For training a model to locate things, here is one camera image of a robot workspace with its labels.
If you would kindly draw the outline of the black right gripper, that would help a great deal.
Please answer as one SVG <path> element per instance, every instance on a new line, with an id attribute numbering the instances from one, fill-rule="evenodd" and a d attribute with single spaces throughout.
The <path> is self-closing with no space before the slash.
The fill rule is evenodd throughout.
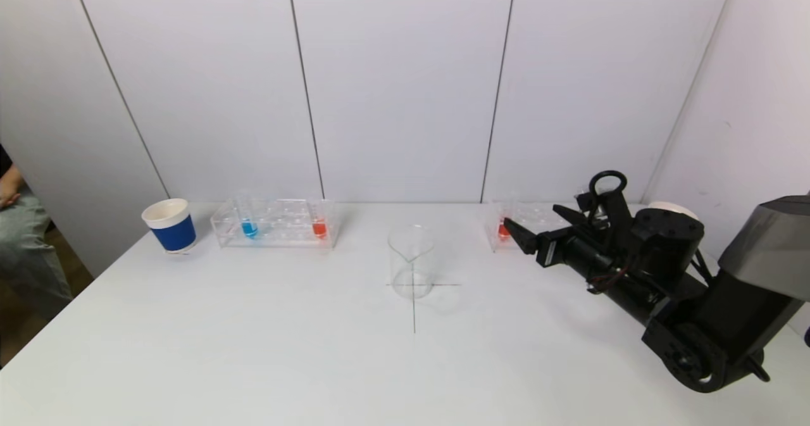
<path id="1" fill-rule="evenodd" d="M 616 275 L 616 262 L 601 242 L 579 227 L 587 224 L 588 216 L 581 210 L 560 204 L 553 204 L 552 210 L 571 226 L 535 235 L 512 218 L 504 218 L 504 230 L 521 252 L 527 255 L 536 253 L 536 261 L 541 267 L 566 265 L 584 278 L 590 287 L 601 288 Z"/>

